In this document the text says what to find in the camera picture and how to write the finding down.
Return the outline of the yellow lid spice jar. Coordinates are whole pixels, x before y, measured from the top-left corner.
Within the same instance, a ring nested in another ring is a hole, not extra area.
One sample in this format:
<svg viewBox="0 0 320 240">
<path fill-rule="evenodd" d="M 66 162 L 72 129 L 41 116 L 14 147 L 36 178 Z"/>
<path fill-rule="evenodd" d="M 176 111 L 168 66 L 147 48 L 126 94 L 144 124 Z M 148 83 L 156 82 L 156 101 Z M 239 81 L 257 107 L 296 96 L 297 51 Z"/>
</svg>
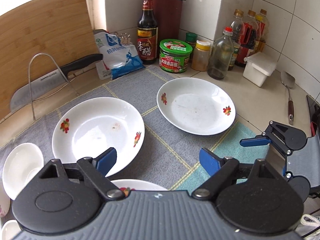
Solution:
<svg viewBox="0 0 320 240">
<path fill-rule="evenodd" d="M 196 41 L 193 53 L 191 68 L 196 71 L 204 72 L 207 70 L 210 56 L 210 43 L 207 41 Z"/>
</svg>

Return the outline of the bamboo cutting board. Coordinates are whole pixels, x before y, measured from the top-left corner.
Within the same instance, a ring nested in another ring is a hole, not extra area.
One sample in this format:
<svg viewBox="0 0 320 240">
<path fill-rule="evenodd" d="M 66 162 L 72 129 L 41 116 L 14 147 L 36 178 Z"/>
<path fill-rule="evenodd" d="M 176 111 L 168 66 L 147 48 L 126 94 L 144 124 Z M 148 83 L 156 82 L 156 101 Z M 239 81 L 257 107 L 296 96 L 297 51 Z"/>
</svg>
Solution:
<svg viewBox="0 0 320 240">
<path fill-rule="evenodd" d="M 1 118 L 19 88 L 97 53 L 86 0 L 32 0 L 1 16 Z"/>
</svg>

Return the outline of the green lid sauce jar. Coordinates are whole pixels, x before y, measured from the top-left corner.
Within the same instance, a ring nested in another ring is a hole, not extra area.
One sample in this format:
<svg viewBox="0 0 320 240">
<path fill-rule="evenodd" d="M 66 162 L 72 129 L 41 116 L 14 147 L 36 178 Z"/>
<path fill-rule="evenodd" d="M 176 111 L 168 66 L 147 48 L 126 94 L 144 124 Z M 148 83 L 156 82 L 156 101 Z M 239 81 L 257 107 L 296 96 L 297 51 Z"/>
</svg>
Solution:
<svg viewBox="0 0 320 240">
<path fill-rule="evenodd" d="M 159 48 L 159 66 L 162 70 L 170 73 L 183 73 L 187 70 L 193 51 L 191 45 L 177 39 L 164 39 Z"/>
</svg>

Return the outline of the blue white salt bag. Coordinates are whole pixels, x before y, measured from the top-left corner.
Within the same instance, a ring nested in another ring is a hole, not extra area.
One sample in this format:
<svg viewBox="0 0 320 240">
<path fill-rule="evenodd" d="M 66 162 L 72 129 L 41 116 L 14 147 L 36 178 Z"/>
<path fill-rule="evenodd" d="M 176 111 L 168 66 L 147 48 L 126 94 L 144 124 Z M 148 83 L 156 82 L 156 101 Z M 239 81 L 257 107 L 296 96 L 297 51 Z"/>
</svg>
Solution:
<svg viewBox="0 0 320 240">
<path fill-rule="evenodd" d="M 102 29 L 94 31 L 94 38 L 103 55 L 103 59 L 95 64 L 99 79 L 110 77 L 114 80 L 144 68 L 133 44 L 124 44 L 117 35 Z"/>
</svg>

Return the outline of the green lid small spice jar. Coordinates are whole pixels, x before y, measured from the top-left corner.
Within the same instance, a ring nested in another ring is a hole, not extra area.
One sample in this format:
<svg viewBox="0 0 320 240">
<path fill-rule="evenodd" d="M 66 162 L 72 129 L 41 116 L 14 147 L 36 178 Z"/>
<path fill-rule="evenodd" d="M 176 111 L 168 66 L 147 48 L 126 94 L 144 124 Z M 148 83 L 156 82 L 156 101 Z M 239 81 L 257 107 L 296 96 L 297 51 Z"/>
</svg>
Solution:
<svg viewBox="0 0 320 240">
<path fill-rule="evenodd" d="M 195 49 L 196 41 L 197 41 L 197 34 L 191 33 L 191 32 L 187 32 L 185 34 L 185 41 L 192 47 L 192 52 L 191 52 L 190 57 L 189 57 L 189 61 L 192 62 L 193 53 L 194 53 L 194 49 Z"/>
</svg>

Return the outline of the yellow oil bottle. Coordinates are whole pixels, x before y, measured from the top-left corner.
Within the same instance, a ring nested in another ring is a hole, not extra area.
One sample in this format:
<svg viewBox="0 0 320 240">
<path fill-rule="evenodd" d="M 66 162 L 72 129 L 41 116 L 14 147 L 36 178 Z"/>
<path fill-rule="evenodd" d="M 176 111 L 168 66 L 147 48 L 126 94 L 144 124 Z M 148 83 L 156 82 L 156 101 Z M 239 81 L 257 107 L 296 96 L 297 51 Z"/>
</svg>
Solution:
<svg viewBox="0 0 320 240">
<path fill-rule="evenodd" d="M 263 52 L 265 47 L 267 36 L 268 36 L 268 27 L 269 21 L 267 19 L 267 11 L 264 9 L 260 10 L 260 13 L 255 16 L 257 24 L 260 30 L 260 39 L 258 42 L 258 46 L 256 48 L 256 52 Z"/>
</svg>

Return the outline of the dark red knife block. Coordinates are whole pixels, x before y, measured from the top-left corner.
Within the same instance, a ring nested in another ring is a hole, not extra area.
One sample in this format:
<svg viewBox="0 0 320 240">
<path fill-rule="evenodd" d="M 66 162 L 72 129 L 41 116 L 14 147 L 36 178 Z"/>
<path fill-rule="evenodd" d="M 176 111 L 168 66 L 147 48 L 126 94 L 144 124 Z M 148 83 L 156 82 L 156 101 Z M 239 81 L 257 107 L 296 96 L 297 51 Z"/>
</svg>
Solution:
<svg viewBox="0 0 320 240">
<path fill-rule="evenodd" d="M 183 0 L 153 0 L 153 12 L 158 23 L 158 43 L 178 39 Z"/>
</svg>

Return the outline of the large stained white plate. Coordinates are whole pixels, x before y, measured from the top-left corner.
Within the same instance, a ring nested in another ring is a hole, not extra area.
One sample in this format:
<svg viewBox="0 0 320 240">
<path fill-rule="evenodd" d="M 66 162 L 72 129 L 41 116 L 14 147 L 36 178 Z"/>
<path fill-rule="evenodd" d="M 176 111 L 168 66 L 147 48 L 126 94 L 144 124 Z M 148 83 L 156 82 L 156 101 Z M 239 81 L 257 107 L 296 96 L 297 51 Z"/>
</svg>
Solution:
<svg viewBox="0 0 320 240">
<path fill-rule="evenodd" d="M 138 179 L 117 179 L 111 181 L 116 187 L 118 187 L 127 197 L 131 191 L 167 191 L 166 188 L 157 184 L 138 180 Z"/>
</svg>

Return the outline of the white fruit plate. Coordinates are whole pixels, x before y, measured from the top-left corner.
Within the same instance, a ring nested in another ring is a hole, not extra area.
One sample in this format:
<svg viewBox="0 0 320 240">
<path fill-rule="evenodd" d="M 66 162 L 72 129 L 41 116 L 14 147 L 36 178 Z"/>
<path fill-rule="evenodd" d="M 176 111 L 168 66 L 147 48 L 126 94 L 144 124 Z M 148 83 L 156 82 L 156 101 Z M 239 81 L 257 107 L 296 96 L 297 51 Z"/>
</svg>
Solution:
<svg viewBox="0 0 320 240">
<path fill-rule="evenodd" d="M 83 101 L 67 111 L 52 136 L 52 152 L 62 163 L 83 157 L 96 158 L 113 147 L 117 152 L 110 177 L 129 165 L 140 151 L 145 136 L 144 121 L 130 103 L 112 97 Z"/>
<path fill-rule="evenodd" d="M 236 116 L 231 97 L 219 86 L 193 77 L 165 83 L 157 93 L 161 114 L 175 127 L 194 135 L 216 135 Z"/>
</svg>

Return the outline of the dark vinegar bottle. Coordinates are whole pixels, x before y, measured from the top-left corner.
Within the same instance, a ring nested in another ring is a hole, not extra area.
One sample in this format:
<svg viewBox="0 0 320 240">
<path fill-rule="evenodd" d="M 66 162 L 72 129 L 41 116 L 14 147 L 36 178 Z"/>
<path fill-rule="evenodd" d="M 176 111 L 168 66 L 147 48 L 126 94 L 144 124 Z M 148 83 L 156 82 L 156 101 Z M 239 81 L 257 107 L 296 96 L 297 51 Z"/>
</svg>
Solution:
<svg viewBox="0 0 320 240">
<path fill-rule="evenodd" d="M 143 0 L 142 16 L 137 25 L 137 51 L 144 64 L 153 64 L 157 57 L 158 23 L 153 13 L 153 0 Z"/>
</svg>

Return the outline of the clear glass bottle red cap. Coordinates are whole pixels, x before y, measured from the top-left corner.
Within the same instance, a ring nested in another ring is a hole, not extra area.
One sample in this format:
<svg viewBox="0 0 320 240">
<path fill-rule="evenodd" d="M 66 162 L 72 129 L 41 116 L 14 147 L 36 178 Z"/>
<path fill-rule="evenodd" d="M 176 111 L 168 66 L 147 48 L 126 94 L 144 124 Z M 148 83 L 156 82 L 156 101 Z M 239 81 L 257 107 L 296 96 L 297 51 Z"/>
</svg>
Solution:
<svg viewBox="0 0 320 240">
<path fill-rule="evenodd" d="M 222 36 L 213 43 L 207 73 L 214 79 L 222 80 L 227 75 L 228 67 L 234 53 L 234 45 L 231 39 L 232 35 L 233 29 L 231 27 L 225 27 Z"/>
</svg>

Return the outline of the white plastic seasoning box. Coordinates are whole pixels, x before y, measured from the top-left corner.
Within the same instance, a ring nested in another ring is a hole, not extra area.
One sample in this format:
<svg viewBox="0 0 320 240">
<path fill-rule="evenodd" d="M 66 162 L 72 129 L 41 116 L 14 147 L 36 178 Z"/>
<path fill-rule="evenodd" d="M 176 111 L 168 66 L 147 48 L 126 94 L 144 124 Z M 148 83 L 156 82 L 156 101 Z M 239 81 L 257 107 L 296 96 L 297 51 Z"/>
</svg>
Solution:
<svg viewBox="0 0 320 240">
<path fill-rule="evenodd" d="M 272 75 L 277 63 L 268 55 L 258 52 L 244 58 L 246 63 L 243 77 L 261 87 L 265 80 Z"/>
</svg>

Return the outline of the black handled santoku knife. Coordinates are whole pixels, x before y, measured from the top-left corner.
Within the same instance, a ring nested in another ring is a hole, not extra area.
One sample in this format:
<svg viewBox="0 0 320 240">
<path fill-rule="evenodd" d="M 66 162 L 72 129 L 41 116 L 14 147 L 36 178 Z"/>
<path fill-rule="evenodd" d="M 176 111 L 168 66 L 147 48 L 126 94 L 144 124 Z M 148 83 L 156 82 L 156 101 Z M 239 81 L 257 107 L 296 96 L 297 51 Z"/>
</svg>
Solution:
<svg viewBox="0 0 320 240">
<path fill-rule="evenodd" d="M 89 54 L 60 67 L 62 72 L 56 69 L 42 77 L 39 77 L 34 81 L 31 81 L 31 86 L 27 84 L 19 88 L 13 94 L 10 101 L 11 113 L 14 113 L 25 105 L 31 103 L 32 99 L 38 99 L 52 89 L 66 83 L 67 81 L 65 78 L 67 78 L 69 72 L 83 69 L 85 67 L 88 67 L 90 64 L 101 61 L 102 59 L 103 55 L 100 53 Z"/>
</svg>

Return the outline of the grey teal dish towel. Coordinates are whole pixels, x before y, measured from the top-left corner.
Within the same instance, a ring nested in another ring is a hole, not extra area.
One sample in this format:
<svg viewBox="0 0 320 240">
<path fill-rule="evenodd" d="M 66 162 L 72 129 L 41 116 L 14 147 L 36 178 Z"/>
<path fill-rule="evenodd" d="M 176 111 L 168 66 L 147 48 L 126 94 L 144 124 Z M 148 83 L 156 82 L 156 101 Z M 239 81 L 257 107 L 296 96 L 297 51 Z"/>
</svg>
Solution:
<svg viewBox="0 0 320 240">
<path fill-rule="evenodd" d="M 221 134 L 199 136 L 178 129 L 161 115 L 156 95 L 169 80 L 169 74 L 151 66 L 100 85 L 51 111 L 7 142 L 1 148 L 1 161 L 5 161 L 14 147 L 24 142 L 39 146 L 46 161 L 52 159 L 51 139 L 61 116 L 78 103 L 102 96 L 129 102 L 141 113 L 145 124 L 145 137 L 140 152 L 130 165 L 114 176 L 115 179 L 141 179 L 166 189 L 193 191 L 208 178 L 199 163 L 199 151 L 203 147 L 220 157 L 235 157 L 242 163 L 253 163 L 255 159 L 267 156 L 267 146 L 242 147 L 239 144 L 241 139 L 255 135 L 240 121 L 251 121 L 258 116 L 262 88 L 243 78 L 240 73 L 229 73 L 219 83 L 219 87 L 232 98 L 236 121 Z"/>
</svg>

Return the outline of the white floral bowl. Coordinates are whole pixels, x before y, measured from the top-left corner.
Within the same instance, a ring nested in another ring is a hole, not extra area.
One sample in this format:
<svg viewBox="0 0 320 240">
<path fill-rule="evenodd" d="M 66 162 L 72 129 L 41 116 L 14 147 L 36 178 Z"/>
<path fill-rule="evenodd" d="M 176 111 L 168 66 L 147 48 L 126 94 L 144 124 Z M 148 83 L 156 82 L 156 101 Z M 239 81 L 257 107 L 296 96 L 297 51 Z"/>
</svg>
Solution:
<svg viewBox="0 0 320 240">
<path fill-rule="evenodd" d="M 21 232 L 21 228 L 16 220 L 7 221 L 1 229 L 1 240 L 12 240 Z"/>
</svg>

